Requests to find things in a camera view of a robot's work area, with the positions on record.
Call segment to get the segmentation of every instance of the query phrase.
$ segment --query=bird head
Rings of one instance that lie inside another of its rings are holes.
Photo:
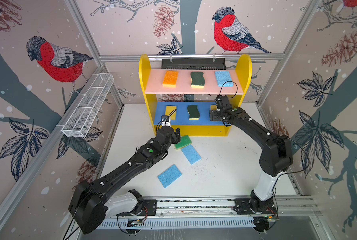
[[[235,12],[231,7],[222,7],[217,9],[217,11],[214,13],[212,20],[215,20],[217,23],[220,23],[220,21],[227,15],[234,15]]]
[[[46,40],[40,36],[34,36],[26,43],[26,50],[31,61],[42,60],[40,48],[44,43],[46,43]]]

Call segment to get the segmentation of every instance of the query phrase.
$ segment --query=yellow shelf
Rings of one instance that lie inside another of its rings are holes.
[[[154,125],[155,114],[157,109],[157,97],[155,93],[145,93],[148,80],[151,73],[150,61],[146,54],[141,55],[140,64],[139,64],[139,76],[140,76],[140,85],[142,93],[147,104],[148,114],[152,126],[154,126],[153,131],[156,134],[156,125]],[[243,94],[236,95],[234,98],[230,99],[231,105],[235,107],[240,107],[244,99],[246,92],[252,77],[252,61],[249,55],[243,54],[240,56],[239,61],[237,62],[235,73],[239,80],[239,85]],[[181,135],[189,136],[228,136],[230,127],[225,126],[191,126],[191,125],[172,125],[174,129],[180,128]]]

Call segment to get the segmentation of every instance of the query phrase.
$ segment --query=toy shelf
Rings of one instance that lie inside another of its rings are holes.
[[[165,69],[151,69],[147,88],[145,89],[146,94],[219,94],[220,88],[217,86],[217,80],[215,76],[215,71],[219,70],[173,70],[178,71],[178,77],[175,88],[169,88],[162,86],[162,81],[165,76]],[[237,84],[237,94],[243,95],[243,89],[239,78],[237,77],[236,71],[225,70],[230,73],[232,81]],[[203,72],[205,85],[204,88],[192,88],[191,84],[191,72]],[[223,87],[221,94],[235,94],[236,86]]]
[[[209,120],[210,105],[212,102],[157,102],[156,94],[219,94],[220,88],[217,86],[215,70],[177,70],[178,79],[176,88],[165,88],[162,81],[166,70],[152,70],[150,61],[146,54],[141,55],[139,63],[139,76],[142,93],[147,105],[148,114],[153,131],[156,134],[156,127],[165,115],[166,106],[177,106],[176,120],[172,120],[171,126],[176,129],[180,128],[181,135],[189,136],[228,136],[230,127],[225,127],[222,122],[211,122]],[[192,71],[204,72],[205,86],[203,89],[191,88]],[[229,99],[232,107],[239,107],[248,90],[252,76],[252,61],[249,55],[240,56],[236,69],[229,70],[232,80],[238,86],[237,95]],[[221,94],[228,94],[232,97],[236,92],[236,86],[223,87]],[[197,105],[200,112],[199,120],[189,120],[187,111],[188,105]]]

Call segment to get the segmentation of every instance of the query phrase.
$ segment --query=gray surface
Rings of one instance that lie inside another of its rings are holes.
[[[253,228],[207,228],[207,229],[170,229],[142,230],[137,236],[128,236],[120,230],[95,230],[90,234],[80,234],[79,240],[223,240],[223,239],[319,239],[309,217],[281,217],[268,234],[259,234]]]

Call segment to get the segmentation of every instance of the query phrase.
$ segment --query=orange sponge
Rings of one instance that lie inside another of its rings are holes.
[[[162,86],[175,88],[178,75],[179,75],[178,71],[166,71],[164,76],[164,81],[162,82]]]

